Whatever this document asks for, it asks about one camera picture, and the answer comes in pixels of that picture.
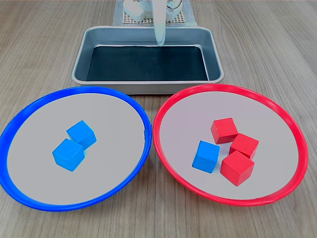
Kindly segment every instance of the wooden table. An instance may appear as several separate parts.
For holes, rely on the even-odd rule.
[[[317,237],[317,2],[192,1],[214,33],[222,83],[273,99],[297,121],[310,162],[301,185],[264,207],[230,207],[180,185],[154,148],[121,192],[72,212],[30,209],[0,188],[1,238]],[[34,100],[76,86],[83,32],[111,25],[114,1],[0,1],[0,130]],[[167,96],[136,96],[153,122]]]

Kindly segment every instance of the cube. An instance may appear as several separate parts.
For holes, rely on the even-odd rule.
[[[238,134],[238,130],[232,118],[214,120],[211,132],[216,144],[232,142]]]
[[[239,133],[230,146],[229,154],[233,153],[234,151],[239,151],[252,160],[256,153],[258,144],[259,141]]]
[[[65,139],[53,151],[53,156],[57,165],[73,172],[84,160],[84,148],[76,142]]]
[[[219,153],[219,146],[200,141],[192,166],[211,174],[218,162]]]
[[[220,173],[234,185],[239,186],[251,176],[253,167],[252,160],[239,151],[234,151],[222,161]]]
[[[77,144],[80,144],[84,150],[97,141],[94,131],[91,130],[83,120],[68,129],[67,133],[69,137]]]

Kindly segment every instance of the metal tray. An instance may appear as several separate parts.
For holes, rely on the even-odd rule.
[[[193,80],[184,81],[182,80],[181,68],[175,69],[179,72],[179,76],[168,81],[164,81],[164,79],[162,81],[123,81],[122,79],[111,81],[111,78],[105,78],[105,80],[101,80],[100,78],[92,80],[90,78],[88,80],[94,49],[100,46],[155,47],[157,43],[153,27],[91,27],[84,33],[71,76],[73,81],[80,85],[105,86],[128,95],[133,95],[174,94],[194,85],[217,83],[223,79],[223,69],[219,61],[212,33],[204,27],[167,27],[164,47],[198,47],[202,53],[203,60],[201,62],[206,70],[206,80],[195,81],[195,75],[193,75]],[[164,70],[164,63],[162,62],[159,67]],[[125,70],[124,64],[118,66],[118,68],[119,70]]]

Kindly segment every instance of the blue plate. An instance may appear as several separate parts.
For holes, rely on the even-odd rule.
[[[70,205],[52,205],[52,204],[38,202],[26,196],[25,194],[23,194],[14,185],[14,183],[12,182],[9,176],[8,168],[7,168],[7,157],[8,157],[10,145],[16,133],[18,132],[19,128],[28,119],[28,117],[32,115],[36,110],[60,98],[76,95],[76,94],[84,94],[84,93],[98,93],[98,94],[105,94],[105,95],[110,95],[110,96],[120,98],[124,100],[125,102],[127,102],[128,104],[130,104],[138,112],[138,114],[140,115],[144,123],[144,128],[145,128],[145,145],[144,145],[144,150],[140,158],[140,161],[138,162],[135,169],[131,172],[131,174],[129,174],[123,182],[121,182],[114,189],[105,193],[102,196],[99,196],[97,198],[94,198],[86,202],[70,204]],[[26,108],[24,108],[20,113],[18,113],[14,117],[13,120],[9,123],[9,125],[5,128],[4,132],[2,133],[0,137],[0,183],[3,186],[4,190],[16,201],[34,209],[60,212],[60,211],[70,211],[70,210],[85,208],[111,197],[115,193],[119,192],[122,188],[124,188],[142,168],[143,164],[145,163],[149,155],[151,144],[152,144],[152,126],[149,121],[149,118],[147,114],[145,113],[145,111],[143,110],[143,108],[131,97],[121,92],[118,92],[116,90],[105,88],[105,87],[81,86],[81,87],[63,89],[63,90],[48,94],[36,100],[35,102],[31,103],[30,105],[28,105]]]

